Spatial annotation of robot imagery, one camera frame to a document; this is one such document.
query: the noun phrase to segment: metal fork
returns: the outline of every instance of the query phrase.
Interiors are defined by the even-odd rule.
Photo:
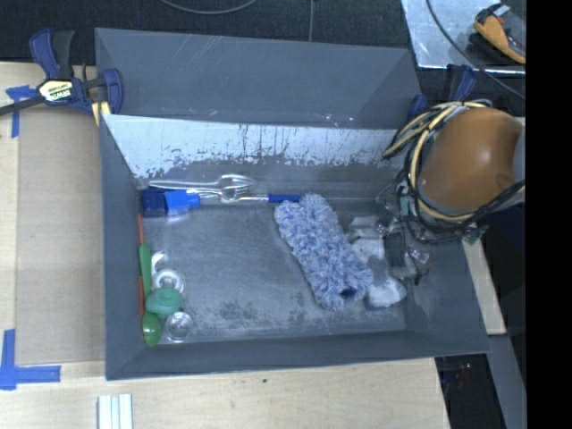
[[[161,189],[196,189],[199,191],[212,191],[225,188],[252,188],[257,182],[245,175],[236,173],[226,173],[219,176],[218,180],[212,182],[205,181],[184,181],[184,180],[157,180],[149,182],[149,186]]]
[[[218,180],[212,182],[161,180],[151,181],[149,186],[160,189],[186,190],[190,193],[198,193],[201,198],[218,197],[222,202],[234,202],[248,195],[256,181],[245,175],[228,173],[221,175]]]

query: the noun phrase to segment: black cable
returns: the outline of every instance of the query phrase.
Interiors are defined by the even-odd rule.
[[[314,31],[314,0],[310,0],[310,29],[307,36],[308,41],[312,41],[313,31]]]
[[[433,219],[434,223],[429,223],[428,221],[426,221],[426,219],[423,217],[423,213],[422,213],[421,208],[419,206],[419,199],[421,198],[421,196],[416,189],[412,189],[408,193],[408,197],[413,198],[414,211],[416,214],[416,219],[428,231],[431,231],[435,234],[441,235],[441,237],[439,239],[432,239],[432,240],[421,239],[420,237],[417,237],[417,235],[413,231],[410,223],[409,222],[405,222],[405,223],[406,223],[406,225],[409,229],[409,233],[411,234],[413,239],[415,241],[418,241],[418,242],[424,243],[424,244],[443,243],[443,242],[447,242],[450,240],[457,240],[459,238],[469,237],[469,236],[475,235],[475,233],[478,233],[479,231],[482,230],[481,227],[478,227],[478,226],[475,227],[474,226],[475,223],[481,221],[488,214],[495,211],[495,209],[497,207],[499,207],[500,205],[502,205],[506,200],[510,200],[513,196],[515,196],[518,193],[518,191],[524,185],[525,185],[524,181],[520,181],[518,183],[515,183],[509,189],[505,189],[503,192],[501,192],[496,198],[494,198],[493,200],[489,201],[487,204],[479,207],[477,210],[472,212],[471,216],[469,218],[461,221],[460,223],[450,223],[450,222],[440,220],[440,219],[436,219],[436,218]],[[449,233],[450,236],[449,237],[443,236],[443,234],[445,234],[445,233]]]
[[[439,19],[437,18],[437,15],[435,14],[435,11],[433,10],[433,6],[431,5],[431,1],[430,0],[425,0],[427,3],[427,8],[429,8],[429,13],[431,13],[431,15],[433,16],[433,20],[435,21],[435,24],[437,24],[437,27],[439,28],[439,30],[441,31],[441,33],[443,34],[444,37],[446,37],[446,39],[451,43],[451,45],[457,49],[457,51],[463,56],[465,57],[465,59],[467,59],[471,64],[473,64],[475,66],[475,68],[480,71],[484,76],[486,76],[489,80],[494,81],[496,84],[498,84],[499,86],[505,88],[508,92],[514,94],[515,96],[521,98],[523,101],[526,101],[526,97],[523,96],[522,94],[520,94],[517,90],[511,88],[510,86],[507,86],[505,83],[503,83],[502,81],[496,79],[494,76],[492,76],[489,72],[486,71],[485,67],[483,67],[482,65],[478,65],[473,59],[471,59],[467,54],[465,54],[465,52],[458,47],[457,43],[455,43],[455,41],[451,38],[451,36],[449,35],[449,33],[447,33],[447,30],[442,26],[441,22],[439,21]]]
[[[173,2],[170,2],[169,0],[159,0],[159,2],[162,2],[168,6],[171,6],[175,10],[184,11],[185,13],[203,14],[206,16],[234,13],[234,12],[243,10],[244,8],[247,8],[248,6],[251,6],[252,4],[256,3],[257,1],[258,0],[250,0],[249,2],[246,2],[245,4],[242,4],[240,6],[235,6],[234,8],[229,8],[228,10],[203,11],[203,10],[194,10],[192,8],[188,8],[186,6],[181,6],[179,4],[174,4]]]

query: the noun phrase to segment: white plastic piece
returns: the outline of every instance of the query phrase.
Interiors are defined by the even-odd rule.
[[[185,289],[185,279],[172,268],[165,268],[151,275],[153,290],[159,288],[175,288],[182,294]]]
[[[402,301],[407,295],[408,290],[403,283],[387,275],[382,284],[370,288],[367,293],[367,301],[374,308],[385,308]]]
[[[164,251],[157,251],[151,256],[151,273],[157,273],[157,264],[166,256]]]
[[[99,396],[97,429],[133,429],[133,404],[130,394]]]
[[[349,223],[349,229],[372,229],[377,223],[377,216],[356,216]]]

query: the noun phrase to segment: gray bin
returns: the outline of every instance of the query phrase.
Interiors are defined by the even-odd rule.
[[[121,114],[100,125],[108,380],[331,366],[488,350],[460,243],[380,311],[329,313],[282,241],[273,207],[206,202],[145,220],[187,278],[194,332],[153,348],[139,319],[138,194],[150,179],[238,172],[261,192],[315,192],[342,226],[377,211],[400,168],[381,152],[419,88],[408,50],[129,30],[97,30],[97,67],[123,76]]]

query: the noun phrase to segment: white tissue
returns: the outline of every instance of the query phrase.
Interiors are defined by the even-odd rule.
[[[359,260],[366,265],[370,257],[377,257],[379,260],[383,260],[385,257],[385,247],[381,237],[357,239],[351,244],[351,247],[356,252]]]
[[[376,286],[372,285],[367,293],[367,301],[372,307],[389,307],[403,300],[408,295],[405,286],[392,276]]]

